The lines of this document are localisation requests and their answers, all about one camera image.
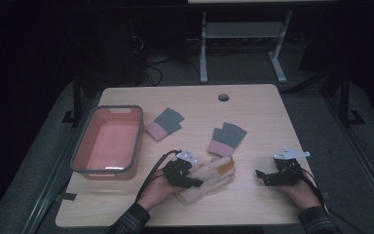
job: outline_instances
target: person's left hand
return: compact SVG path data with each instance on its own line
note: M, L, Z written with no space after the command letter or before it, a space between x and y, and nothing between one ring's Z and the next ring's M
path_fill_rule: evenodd
M147 185L137 203L145 210L150 211L163 203L169 196L181 192L183 189L169 184L163 170L159 169L154 173L153 179Z

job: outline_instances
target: sensor glove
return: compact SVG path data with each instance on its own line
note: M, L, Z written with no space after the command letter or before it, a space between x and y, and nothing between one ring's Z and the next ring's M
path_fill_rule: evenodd
M199 200L202 196L221 187L233 180L236 168L231 157L214 158L208 164L196 168L188 174L188 177L197 178L203 181L200 187L190 187L183 190L175 197L185 206Z

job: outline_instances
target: wrist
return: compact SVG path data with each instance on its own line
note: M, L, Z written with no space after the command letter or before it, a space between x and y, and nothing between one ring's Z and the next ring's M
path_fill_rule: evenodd
M302 210L307 210L307 209L313 208L313 207L321 207L321 203L317 200L305 201L305 202L303 202L303 204L299 204L299 207Z
M147 212L150 212L150 210L155 207L154 203L150 199L144 197L141 197L136 203L144 208Z

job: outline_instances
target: hand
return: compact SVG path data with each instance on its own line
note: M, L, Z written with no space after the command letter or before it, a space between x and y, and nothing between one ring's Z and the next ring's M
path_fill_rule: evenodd
M203 195L233 180L235 162L231 157L213 158L210 163L193 170L188 176L197 178L204 183L200 187L191 187L175 194L175 197L186 206L193 204Z
M287 194L293 203L301 210L321 206L315 192L303 180L299 180L294 185L278 186L278 189Z
M137 203L145 210L150 211L152 208L163 203L172 194L181 192L182 190L182 187L169 184L163 170L159 169L154 173L153 180L145 187Z

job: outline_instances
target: table leg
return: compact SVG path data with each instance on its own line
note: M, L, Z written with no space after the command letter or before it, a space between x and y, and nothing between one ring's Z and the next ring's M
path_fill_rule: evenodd
M203 12L202 22L202 53L200 54L200 83L206 84L207 78L207 61L206 61L206 12Z
M269 58L272 62L273 68L275 69L276 76L278 76L278 80L281 83L286 82L286 77L284 76L283 70L281 69L281 64L279 63L279 53L281 51L281 45L283 44L284 36L286 35L287 27L290 22L292 11L287 11L286 16L284 17L284 21L281 24L281 29L278 36L278 44L276 45L275 49L269 52Z

